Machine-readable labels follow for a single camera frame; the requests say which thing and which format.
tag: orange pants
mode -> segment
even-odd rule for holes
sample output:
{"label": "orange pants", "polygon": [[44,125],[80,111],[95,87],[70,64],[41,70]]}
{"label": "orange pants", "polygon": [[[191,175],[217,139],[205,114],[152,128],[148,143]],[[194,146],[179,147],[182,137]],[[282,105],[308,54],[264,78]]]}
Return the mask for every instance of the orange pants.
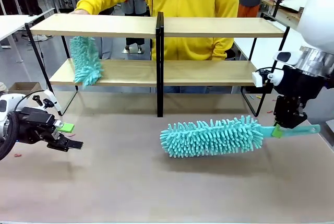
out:
{"label": "orange pants", "polygon": [[257,13],[259,12],[260,5],[247,7],[239,4],[238,9],[238,18],[253,18],[257,17]]}

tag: hand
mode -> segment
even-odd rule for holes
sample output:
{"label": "hand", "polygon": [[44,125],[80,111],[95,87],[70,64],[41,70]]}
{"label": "hand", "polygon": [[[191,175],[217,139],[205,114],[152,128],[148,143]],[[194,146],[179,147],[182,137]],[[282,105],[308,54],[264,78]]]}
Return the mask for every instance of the hand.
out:
{"label": "hand", "polygon": [[83,10],[83,9],[74,10],[69,14],[89,15],[89,13],[86,10]]}

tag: lower shelf board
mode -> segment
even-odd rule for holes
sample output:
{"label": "lower shelf board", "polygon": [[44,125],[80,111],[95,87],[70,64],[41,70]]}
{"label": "lower shelf board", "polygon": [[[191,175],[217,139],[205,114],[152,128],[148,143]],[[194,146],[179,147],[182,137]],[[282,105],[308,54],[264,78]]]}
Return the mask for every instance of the lower shelf board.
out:
{"label": "lower shelf board", "polygon": [[[155,87],[155,61],[102,60],[103,77],[96,86]],[[68,59],[51,77],[52,85],[74,83],[73,60]],[[255,67],[248,61],[165,61],[165,86],[253,86]]]}

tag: chenille bristle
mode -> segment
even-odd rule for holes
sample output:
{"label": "chenille bristle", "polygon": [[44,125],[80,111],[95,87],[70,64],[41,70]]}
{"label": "chenille bristle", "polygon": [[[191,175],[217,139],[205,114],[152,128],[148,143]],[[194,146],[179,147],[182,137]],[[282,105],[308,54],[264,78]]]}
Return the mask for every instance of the chenille bristle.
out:
{"label": "chenille bristle", "polygon": [[254,151],[262,147],[261,125],[250,116],[234,120],[210,120],[168,125],[160,135],[163,149],[170,157],[224,155]]}
{"label": "chenille bristle", "polygon": [[93,38],[77,36],[70,40],[75,67],[75,83],[94,85],[102,77],[102,64]]}

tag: turquoise handle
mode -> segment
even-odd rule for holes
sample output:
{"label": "turquoise handle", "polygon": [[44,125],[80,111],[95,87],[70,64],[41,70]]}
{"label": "turquoise handle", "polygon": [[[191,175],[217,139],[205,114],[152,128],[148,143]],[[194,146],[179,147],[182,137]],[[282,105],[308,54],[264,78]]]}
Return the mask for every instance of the turquoise handle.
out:
{"label": "turquoise handle", "polygon": [[[261,127],[260,132],[264,135],[264,138],[271,138],[273,137],[272,132],[274,129],[274,126],[263,126]],[[294,129],[280,128],[280,131],[282,132],[282,137],[318,134],[320,133],[320,130],[320,125],[297,126]]]}

